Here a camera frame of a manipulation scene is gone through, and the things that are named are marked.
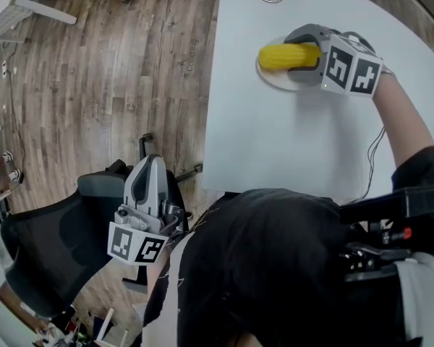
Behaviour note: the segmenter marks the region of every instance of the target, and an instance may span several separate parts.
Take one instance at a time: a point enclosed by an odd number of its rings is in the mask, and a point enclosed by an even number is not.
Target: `person's arm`
[[[392,74],[382,73],[373,101],[383,120],[396,167],[434,145],[424,121]]]
[[[169,249],[166,247],[161,253],[161,256],[159,257],[157,263],[149,265],[146,267],[146,281],[147,289],[148,289],[148,297],[147,300],[150,299],[151,294],[153,292],[154,286],[156,285],[156,281],[159,278],[159,275],[162,272],[162,269],[164,269],[164,266],[167,263],[167,260],[170,257]]]

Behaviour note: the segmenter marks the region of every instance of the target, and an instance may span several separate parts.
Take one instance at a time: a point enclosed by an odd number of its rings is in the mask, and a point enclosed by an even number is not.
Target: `wooden floor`
[[[26,175],[9,199],[13,212],[64,199],[78,176],[118,158],[138,162],[137,140],[146,132],[154,133],[176,174],[202,160],[218,0],[41,1],[78,21],[69,26],[34,15],[17,28],[27,32],[27,42],[5,48],[7,57],[16,50],[8,67],[16,68],[12,94],[24,165],[0,48],[0,154],[12,150]],[[434,27],[409,1],[372,1],[434,41]],[[200,188],[199,178],[181,188],[195,217],[216,198]],[[141,325],[131,305],[144,297],[121,279],[135,273],[111,261],[76,298],[81,318],[87,322],[89,310],[104,315],[114,307],[114,320],[134,337]]]

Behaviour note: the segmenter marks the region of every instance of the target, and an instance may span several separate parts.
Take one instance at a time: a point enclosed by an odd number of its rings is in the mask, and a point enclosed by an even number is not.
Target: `black chair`
[[[140,160],[146,158],[153,136],[140,139]],[[169,170],[169,202],[184,210],[178,181],[200,173],[198,164],[175,178]],[[66,310],[80,289],[111,257],[107,255],[109,222],[123,203],[124,185],[132,171],[121,160],[103,172],[77,180],[77,191],[48,207],[9,216],[1,225],[1,237],[13,259],[5,277],[13,291],[42,317]],[[126,287],[146,289],[146,267],[137,280],[124,279]]]

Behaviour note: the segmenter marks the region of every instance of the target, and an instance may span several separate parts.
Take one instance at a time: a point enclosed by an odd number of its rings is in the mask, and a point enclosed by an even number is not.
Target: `black cable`
[[[383,127],[381,129],[381,131],[379,132],[378,137],[376,137],[376,139],[373,140],[373,142],[370,144],[370,146],[368,148],[367,157],[368,157],[368,162],[370,163],[370,171],[368,173],[368,186],[367,186],[367,189],[365,190],[365,193],[360,198],[352,200],[350,203],[356,202],[357,200],[362,200],[370,192],[371,181],[373,180],[373,173],[375,172],[375,154],[376,154],[376,150],[378,149],[379,143],[384,138],[385,134],[386,134],[386,131],[385,131],[384,127]]]
[[[14,50],[13,50],[12,54],[7,58],[6,55],[5,55],[5,46],[4,46],[4,44],[1,45],[1,51],[3,53],[4,61],[8,61],[10,58],[12,58],[14,56],[14,54],[16,53],[16,48],[17,48],[17,44],[14,47]],[[25,148],[24,140],[22,139],[22,135],[21,135],[20,129],[19,129],[18,125],[17,125],[16,112],[14,111],[12,74],[11,74],[11,72],[9,70],[7,70],[6,74],[7,74],[7,79],[9,81],[8,82],[9,83],[9,102],[11,103],[13,126],[14,126],[14,129],[16,130],[17,136],[18,136],[18,138],[20,140],[20,147],[21,147],[21,150],[22,150],[21,176],[24,176],[25,161],[26,161],[26,148]],[[15,190],[19,185],[20,184],[18,184],[13,189],[11,189],[11,192],[13,190]]]

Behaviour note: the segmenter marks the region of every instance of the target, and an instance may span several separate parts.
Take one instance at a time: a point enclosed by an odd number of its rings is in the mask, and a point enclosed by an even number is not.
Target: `chair wheel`
[[[201,172],[203,172],[203,164],[202,163],[196,164],[194,170],[196,171],[197,174],[200,174]]]
[[[153,141],[153,134],[148,132],[147,134],[144,134],[142,136],[142,139],[144,139],[146,142],[152,142]]]

